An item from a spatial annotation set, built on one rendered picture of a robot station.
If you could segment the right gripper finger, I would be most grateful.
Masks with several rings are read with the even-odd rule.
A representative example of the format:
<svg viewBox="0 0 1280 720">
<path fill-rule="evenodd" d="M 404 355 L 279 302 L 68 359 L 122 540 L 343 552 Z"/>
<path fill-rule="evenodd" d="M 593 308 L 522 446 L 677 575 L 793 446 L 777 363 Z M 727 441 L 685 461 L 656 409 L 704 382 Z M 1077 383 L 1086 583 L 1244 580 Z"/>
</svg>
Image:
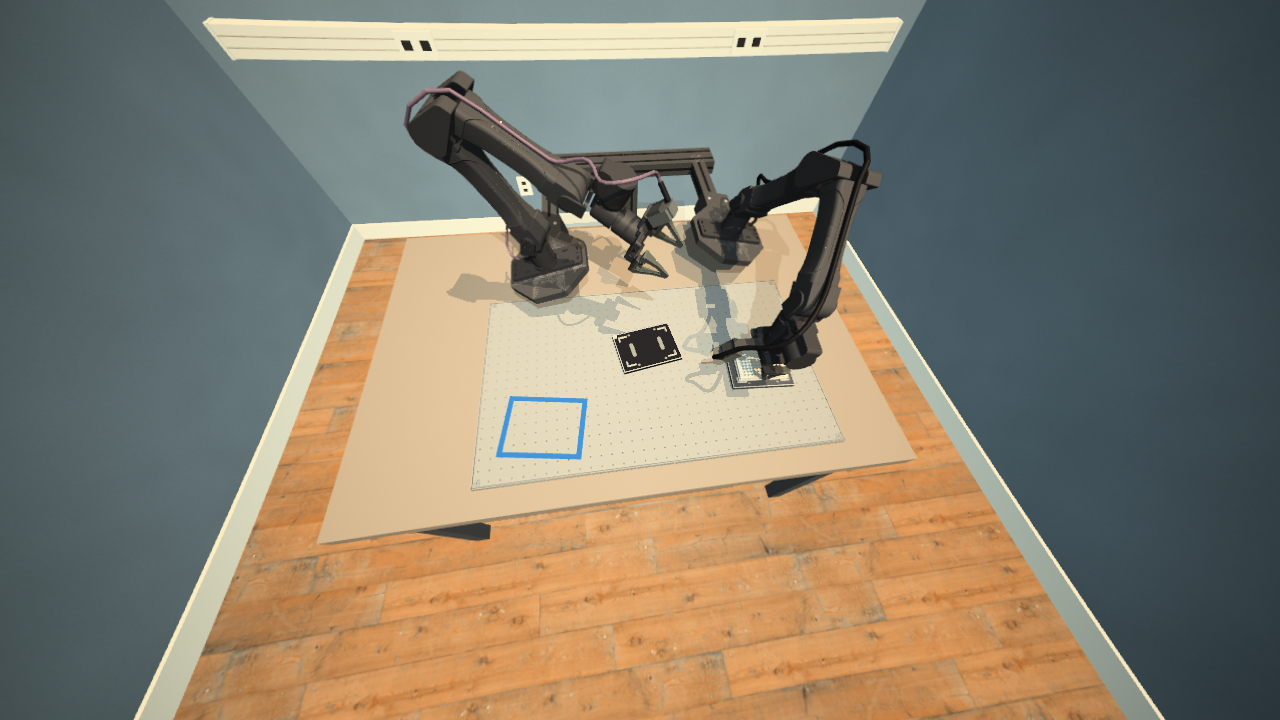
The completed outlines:
<svg viewBox="0 0 1280 720">
<path fill-rule="evenodd" d="M 648 263 L 649 265 L 657 268 L 658 272 L 652 270 L 652 269 L 649 269 L 646 266 L 643 266 L 643 264 L 645 264 L 645 263 Z M 669 275 L 666 272 L 666 269 L 663 266 L 660 266 L 660 263 L 658 263 L 657 259 L 648 250 L 645 252 L 643 252 L 643 256 L 639 259 L 637 264 L 630 272 L 637 273 L 637 274 L 657 275 L 657 277 L 660 277 L 660 278 L 667 278 Z"/>
<path fill-rule="evenodd" d="M 675 236 L 675 240 L 669 238 L 669 236 L 667 236 L 664 232 L 662 232 L 662 229 L 666 225 L 668 227 L 669 232 Z M 681 249 L 684 246 L 684 242 L 680 238 L 680 236 L 678 236 L 678 233 L 677 233 L 677 231 L 675 228 L 675 223 L 673 222 L 669 222 L 669 223 L 666 223 L 663 225 L 659 225 L 658 229 L 657 229 L 657 232 L 655 232 L 655 234 L 653 234 L 653 236 L 657 237 L 658 240 L 666 241 L 667 243 L 671 243 L 671 245 L 673 245 L 673 246 L 676 246 L 678 249 Z"/>
</svg>

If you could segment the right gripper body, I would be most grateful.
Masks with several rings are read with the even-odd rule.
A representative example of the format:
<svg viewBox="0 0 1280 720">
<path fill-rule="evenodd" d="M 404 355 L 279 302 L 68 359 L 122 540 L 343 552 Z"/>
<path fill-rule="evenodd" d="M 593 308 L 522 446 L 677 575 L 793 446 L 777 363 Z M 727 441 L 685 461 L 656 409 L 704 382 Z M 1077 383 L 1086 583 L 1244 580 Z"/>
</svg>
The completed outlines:
<svg viewBox="0 0 1280 720">
<path fill-rule="evenodd" d="M 625 254 L 625 259 L 630 263 L 628 272 L 637 264 L 639 259 L 643 256 L 641 251 L 645 243 L 641 242 L 646 240 L 646 236 L 652 237 L 657 232 L 658 227 L 653 228 L 652 224 L 646 220 L 646 218 L 660 213 L 664 205 L 666 205 L 666 199 L 654 204 L 650 202 L 643 218 L 637 217 L 634 211 L 631 211 L 628 208 L 625 206 L 625 209 L 622 210 L 625 215 L 620 213 L 614 223 L 611 225 L 611 231 L 614 234 L 620 236 L 621 240 L 625 240 L 625 242 L 630 243 L 630 247 Z"/>
</svg>

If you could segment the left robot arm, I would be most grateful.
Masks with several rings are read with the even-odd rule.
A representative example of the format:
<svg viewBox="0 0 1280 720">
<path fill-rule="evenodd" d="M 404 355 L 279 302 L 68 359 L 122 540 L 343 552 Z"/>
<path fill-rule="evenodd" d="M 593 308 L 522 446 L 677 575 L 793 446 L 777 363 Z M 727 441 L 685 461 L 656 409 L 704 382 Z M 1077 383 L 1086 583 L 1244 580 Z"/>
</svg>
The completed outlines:
<svg viewBox="0 0 1280 720">
<path fill-rule="evenodd" d="M 788 299 L 781 304 L 783 310 L 780 311 L 771 325 L 772 334 L 780 342 L 788 340 L 806 324 L 820 300 L 820 295 L 832 272 L 835 272 L 835 275 L 829 293 L 815 322 L 829 316 L 838 305 L 838 295 L 841 292 L 841 287 L 838 287 L 840 269 L 854 217 L 867 190 L 878 188 L 882 178 L 879 172 L 868 168 L 868 177 L 865 176 L 861 184 L 858 184 L 855 181 L 858 174 L 860 174 L 860 167 L 852 161 L 812 151 L 799 163 L 796 167 L 797 170 L 794 169 L 788 174 L 781 176 L 765 184 L 750 184 L 741 190 L 736 197 L 730 200 L 730 213 L 724 218 L 724 222 L 707 218 L 698 219 L 698 227 L 704 238 L 758 245 L 762 240 L 756 232 L 756 227 L 748 225 L 751 217 L 767 217 L 772 209 L 801 199 L 819 199 L 817 222 L 806 258 L 800 272 L 797 272 L 797 279 L 792 283 Z M 820 192 L 817 193 L 814 191 Z M 851 217 L 850 223 L 849 217 Z M 845 231 L 847 231 L 846 237 Z M 842 243 L 844 247 L 841 247 Z M 812 366 L 823 352 L 817 337 L 819 332 L 815 322 L 812 323 L 810 328 L 800 338 L 781 348 L 788 369 L 797 370 Z"/>
</svg>

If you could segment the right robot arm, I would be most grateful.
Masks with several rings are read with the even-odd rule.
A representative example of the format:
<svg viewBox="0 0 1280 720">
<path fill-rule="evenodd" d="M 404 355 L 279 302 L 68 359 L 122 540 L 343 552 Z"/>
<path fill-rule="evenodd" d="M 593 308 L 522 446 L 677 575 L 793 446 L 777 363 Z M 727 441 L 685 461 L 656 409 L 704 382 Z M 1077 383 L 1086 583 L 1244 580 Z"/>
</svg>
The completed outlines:
<svg viewBox="0 0 1280 720">
<path fill-rule="evenodd" d="M 552 250 L 547 242 L 550 231 L 547 217 L 518 196 L 483 150 L 524 176 L 556 208 L 580 219 L 595 193 L 589 214 L 608 229 L 620 213 L 625 215 L 621 208 L 634 193 L 637 181 L 602 184 L 573 161 L 550 161 L 550 158 L 564 159 L 541 149 L 498 117 L 474 94 L 474 78 L 463 70 L 457 70 L 436 88 L 444 87 L 463 95 L 465 100 L 452 94 L 430 94 L 407 126 L 410 137 L 425 152 L 442 158 L 458 170 L 506 222 L 509 234 L 520 243 L 521 255 L 530 256 L 512 263 L 512 279 L 526 281 L 581 265 L 580 243 Z"/>
</svg>

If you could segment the blue tape outline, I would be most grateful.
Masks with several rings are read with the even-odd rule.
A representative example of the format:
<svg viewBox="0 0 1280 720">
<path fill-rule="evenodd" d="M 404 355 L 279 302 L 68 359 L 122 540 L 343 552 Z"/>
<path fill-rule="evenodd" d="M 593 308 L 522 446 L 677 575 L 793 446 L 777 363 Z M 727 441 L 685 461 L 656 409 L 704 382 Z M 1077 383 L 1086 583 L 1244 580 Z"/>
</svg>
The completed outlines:
<svg viewBox="0 0 1280 720">
<path fill-rule="evenodd" d="M 506 434 L 509 425 L 509 416 L 515 401 L 532 401 L 532 402 L 564 402 L 564 404 L 582 404 L 580 427 L 579 427 L 579 445 L 576 454 L 522 454 L 522 452 L 502 452 L 506 442 Z M 500 432 L 500 439 L 497 448 L 497 457 L 538 457 L 538 459 L 575 459 L 581 460 L 582 457 L 582 438 L 586 420 L 588 398 L 556 398 L 556 397 L 524 397 L 524 396 L 509 396 L 509 402 L 506 410 L 506 419 Z"/>
</svg>

